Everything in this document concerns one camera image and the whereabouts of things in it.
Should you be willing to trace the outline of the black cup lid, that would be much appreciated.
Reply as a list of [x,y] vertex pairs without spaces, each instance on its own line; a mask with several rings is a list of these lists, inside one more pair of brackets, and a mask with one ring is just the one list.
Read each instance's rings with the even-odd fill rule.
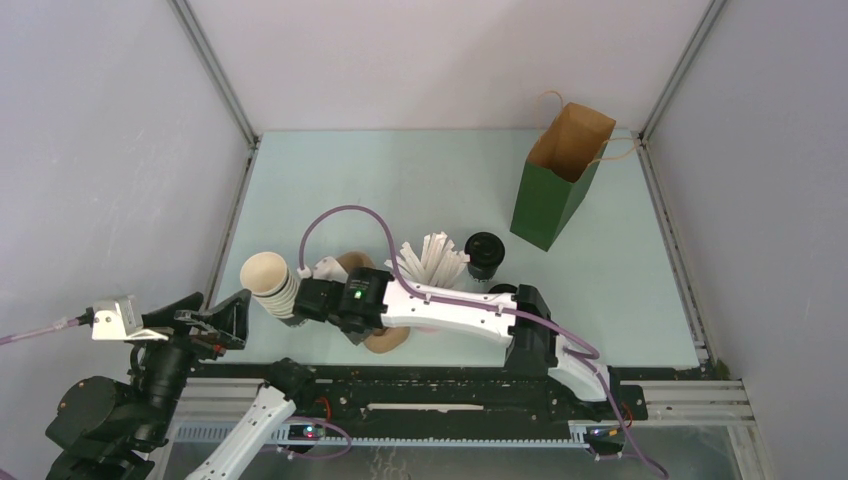
[[477,232],[471,235],[465,245],[464,252],[469,256],[503,256],[506,249],[502,240],[491,232]]

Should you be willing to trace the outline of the green paper bag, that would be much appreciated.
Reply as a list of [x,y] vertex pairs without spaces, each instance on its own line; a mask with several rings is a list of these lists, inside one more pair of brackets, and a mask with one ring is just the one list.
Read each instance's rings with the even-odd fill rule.
[[526,157],[511,233],[550,250],[587,196],[616,125],[590,107],[563,106]]

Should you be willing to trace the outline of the black paper coffee cup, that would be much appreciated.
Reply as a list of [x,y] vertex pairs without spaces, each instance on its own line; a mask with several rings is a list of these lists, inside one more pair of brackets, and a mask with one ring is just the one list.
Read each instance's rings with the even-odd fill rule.
[[467,270],[475,281],[488,282],[495,276],[503,260],[503,256],[471,256]]

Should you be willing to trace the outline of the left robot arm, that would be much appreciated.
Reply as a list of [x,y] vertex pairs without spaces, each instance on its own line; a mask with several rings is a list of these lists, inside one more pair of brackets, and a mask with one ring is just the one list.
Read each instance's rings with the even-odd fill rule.
[[167,444],[192,370],[245,348],[250,298],[242,289],[207,309],[194,292],[143,314],[128,295],[99,300],[76,317],[94,340],[132,345],[130,379],[93,376],[67,390],[45,431],[61,449],[48,478],[146,478],[155,463],[144,456]]

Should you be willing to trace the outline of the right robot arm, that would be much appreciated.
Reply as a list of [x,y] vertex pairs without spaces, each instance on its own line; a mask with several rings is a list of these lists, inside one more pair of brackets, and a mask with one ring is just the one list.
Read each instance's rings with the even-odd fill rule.
[[415,327],[479,337],[505,347],[505,369],[551,377],[593,417],[606,418],[622,403],[599,352],[550,320],[538,290],[528,285],[514,293],[467,293],[358,267],[345,281],[303,279],[293,310],[348,335]]

